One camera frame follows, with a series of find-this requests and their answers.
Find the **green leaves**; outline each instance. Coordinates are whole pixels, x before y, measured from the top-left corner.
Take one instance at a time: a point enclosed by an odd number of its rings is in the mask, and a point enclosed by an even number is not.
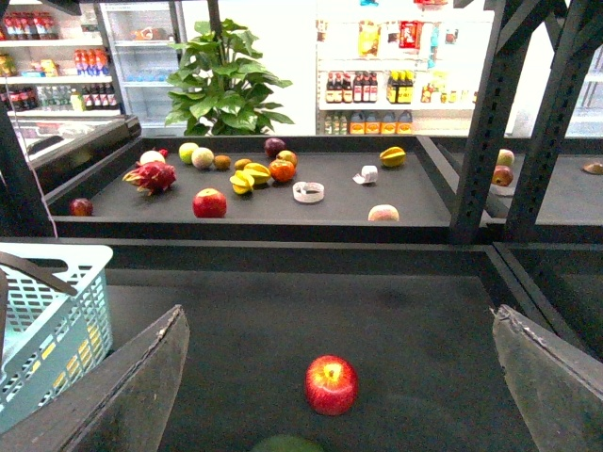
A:
[[[195,31],[200,36],[171,46],[182,51],[182,58],[168,82],[181,90],[168,93],[167,125],[185,121],[185,135],[202,136],[257,135],[273,130],[273,121],[293,123],[271,111],[281,104],[266,102],[273,93],[269,86],[286,88],[291,82],[256,60],[262,53],[253,48],[258,38],[248,27],[225,19],[219,39],[209,22],[197,22]]]

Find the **plastic basket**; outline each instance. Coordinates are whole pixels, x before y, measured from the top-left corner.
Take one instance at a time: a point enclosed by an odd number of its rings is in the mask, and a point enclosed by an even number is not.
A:
[[[55,276],[77,290],[71,297],[0,266],[8,279],[1,433],[58,396],[108,353],[113,337],[105,265],[113,251],[97,245],[16,243],[0,243],[0,250],[36,261],[62,261],[68,269]]]

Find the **green melon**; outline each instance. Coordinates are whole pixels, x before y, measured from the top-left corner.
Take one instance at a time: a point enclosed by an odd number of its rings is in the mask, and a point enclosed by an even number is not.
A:
[[[276,435],[256,444],[252,452],[324,452],[324,449],[297,436]]]

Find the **refrigerator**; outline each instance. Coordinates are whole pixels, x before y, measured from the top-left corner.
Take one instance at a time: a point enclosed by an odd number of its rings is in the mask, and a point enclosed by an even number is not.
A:
[[[166,79],[179,57],[170,44],[186,41],[180,3],[112,2],[98,9],[125,113],[139,118],[144,136],[182,136],[185,123],[165,126],[173,89]]]

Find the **dragon fruit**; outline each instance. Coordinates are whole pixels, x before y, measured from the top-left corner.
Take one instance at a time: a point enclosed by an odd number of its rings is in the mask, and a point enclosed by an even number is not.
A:
[[[138,191],[148,190],[149,195],[162,193],[170,188],[176,180],[176,173],[172,165],[163,162],[149,162],[123,176],[125,182],[138,187]]]

